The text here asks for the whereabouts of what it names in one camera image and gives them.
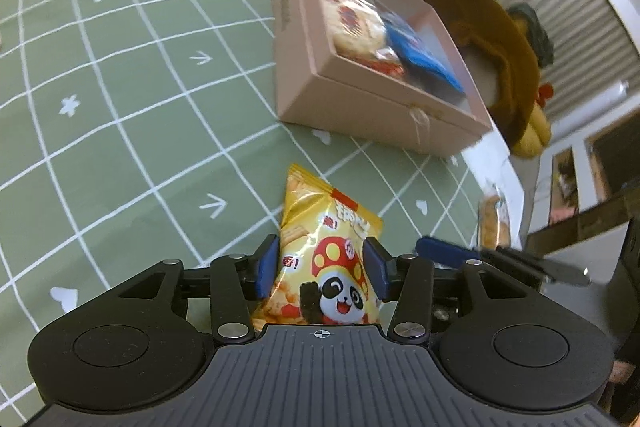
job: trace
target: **blue snack package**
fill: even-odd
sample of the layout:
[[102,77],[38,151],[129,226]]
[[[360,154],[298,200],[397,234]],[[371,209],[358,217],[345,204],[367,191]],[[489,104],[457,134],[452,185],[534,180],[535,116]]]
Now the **blue snack package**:
[[434,57],[404,19],[392,12],[382,12],[380,15],[385,23],[388,44],[407,70],[413,73],[419,87],[450,103],[459,103],[466,98],[465,90],[457,78]]

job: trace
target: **yellow snack package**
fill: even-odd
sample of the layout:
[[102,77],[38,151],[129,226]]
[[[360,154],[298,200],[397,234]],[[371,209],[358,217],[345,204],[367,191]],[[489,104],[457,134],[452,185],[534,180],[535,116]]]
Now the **yellow snack package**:
[[273,324],[367,324],[379,302],[362,264],[362,243],[382,220],[298,165],[287,176],[279,272],[252,315]]

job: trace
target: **panda face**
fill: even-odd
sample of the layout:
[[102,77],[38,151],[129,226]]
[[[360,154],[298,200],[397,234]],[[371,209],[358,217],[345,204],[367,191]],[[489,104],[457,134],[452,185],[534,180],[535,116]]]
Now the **panda face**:
[[328,271],[320,280],[320,309],[339,324],[357,324],[364,317],[364,296],[358,284],[341,271]]

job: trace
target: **corrugated wall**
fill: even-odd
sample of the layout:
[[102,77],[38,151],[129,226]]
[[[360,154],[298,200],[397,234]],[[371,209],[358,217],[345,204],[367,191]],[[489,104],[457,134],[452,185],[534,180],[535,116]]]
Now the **corrugated wall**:
[[640,56],[607,0],[498,0],[527,2],[555,45],[553,65],[542,71],[556,95],[545,112],[557,120],[617,80],[640,90]]

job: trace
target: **cardboard box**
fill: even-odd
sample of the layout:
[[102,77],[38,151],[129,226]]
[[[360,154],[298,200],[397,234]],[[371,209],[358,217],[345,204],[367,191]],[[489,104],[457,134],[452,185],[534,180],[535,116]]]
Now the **cardboard box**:
[[465,107],[336,54],[321,0],[273,0],[276,109],[285,122],[449,156],[492,129],[478,90],[438,15],[422,0],[377,0],[450,66]]

